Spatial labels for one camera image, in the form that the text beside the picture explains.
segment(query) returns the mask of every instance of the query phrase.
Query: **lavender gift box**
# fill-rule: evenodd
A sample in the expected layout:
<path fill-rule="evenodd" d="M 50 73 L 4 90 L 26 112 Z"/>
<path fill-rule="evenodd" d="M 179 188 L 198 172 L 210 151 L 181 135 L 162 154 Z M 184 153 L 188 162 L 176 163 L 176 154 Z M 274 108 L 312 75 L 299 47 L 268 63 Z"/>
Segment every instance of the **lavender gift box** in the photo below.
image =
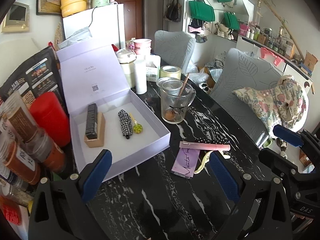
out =
<path fill-rule="evenodd" d="M 170 132 L 130 90 L 122 68 L 104 40 L 89 39 L 57 52 L 63 91 L 70 114 L 73 152 L 78 171 L 92 163 L 102 149 L 112 153 L 112 165 L 104 181 L 155 156 L 169 147 Z M 84 142 L 87 106 L 96 103 L 106 119 L 103 147 Z M 118 112 L 132 113 L 143 132 L 123 137 Z"/>

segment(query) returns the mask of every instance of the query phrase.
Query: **yellow saucepan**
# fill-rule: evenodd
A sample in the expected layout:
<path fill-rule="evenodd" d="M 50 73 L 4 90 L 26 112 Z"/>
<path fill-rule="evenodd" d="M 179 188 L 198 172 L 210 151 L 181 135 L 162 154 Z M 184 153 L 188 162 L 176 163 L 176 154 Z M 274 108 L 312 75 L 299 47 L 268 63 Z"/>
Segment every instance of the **yellow saucepan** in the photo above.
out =
<path fill-rule="evenodd" d="M 86 0 L 61 0 L 62 17 L 85 11 L 87 9 Z"/>

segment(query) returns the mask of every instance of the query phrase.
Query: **red canister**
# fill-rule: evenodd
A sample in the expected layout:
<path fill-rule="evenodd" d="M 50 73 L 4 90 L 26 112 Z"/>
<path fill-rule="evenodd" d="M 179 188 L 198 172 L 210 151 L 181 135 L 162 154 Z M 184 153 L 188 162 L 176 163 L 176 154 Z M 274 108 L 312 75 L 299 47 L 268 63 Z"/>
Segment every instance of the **red canister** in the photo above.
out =
<path fill-rule="evenodd" d="M 37 124 L 59 147 L 64 147 L 70 142 L 69 118 L 54 92 L 46 92 L 36 98 L 29 110 Z"/>

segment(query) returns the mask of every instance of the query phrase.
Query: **pink cup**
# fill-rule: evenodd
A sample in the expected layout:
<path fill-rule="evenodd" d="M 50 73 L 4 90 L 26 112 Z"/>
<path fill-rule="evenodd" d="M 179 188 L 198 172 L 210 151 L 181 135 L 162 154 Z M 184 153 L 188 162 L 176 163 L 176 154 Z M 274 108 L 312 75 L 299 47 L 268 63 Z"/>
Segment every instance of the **pink cup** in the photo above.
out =
<path fill-rule="evenodd" d="M 133 41 L 134 48 L 136 50 L 150 48 L 151 47 L 151 41 L 152 40 L 150 40 L 150 39 L 137 39 L 137 40 L 134 40 Z"/>
<path fill-rule="evenodd" d="M 137 55 L 150 55 L 151 54 L 151 48 L 134 49 L 134 52 Z"/>

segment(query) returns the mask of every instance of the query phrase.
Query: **screw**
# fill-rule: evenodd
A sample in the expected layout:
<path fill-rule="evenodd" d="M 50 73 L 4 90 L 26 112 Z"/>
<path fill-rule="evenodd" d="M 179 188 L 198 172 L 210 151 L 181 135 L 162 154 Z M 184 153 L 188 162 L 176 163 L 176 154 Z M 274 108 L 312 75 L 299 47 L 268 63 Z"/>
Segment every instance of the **screw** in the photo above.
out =
<path fill-rule="evenodd" d="M 274 178 L 273 182 L 276 183 L 276 184 L 280 184 L 281 180 L 279 178 Z"/>
<path fill-rule="evenodd" d="M 251 175 L 248 173 L 243 174 L 243 178 L 246 180 L 250 180 L 251 179 Z"/>
<path fill-rule="evenodd" d="M 40 180 L 41 184 L 44 184 L 48 181 L 48 178 L 44 177 Z"/>
<path fill-rule="evenodd" d="M 70 179 L 72 179 L 72 180 L 78 179 L 78 177 L 79 177 L 79 175 L 76 173 L 70 175 Z"/>

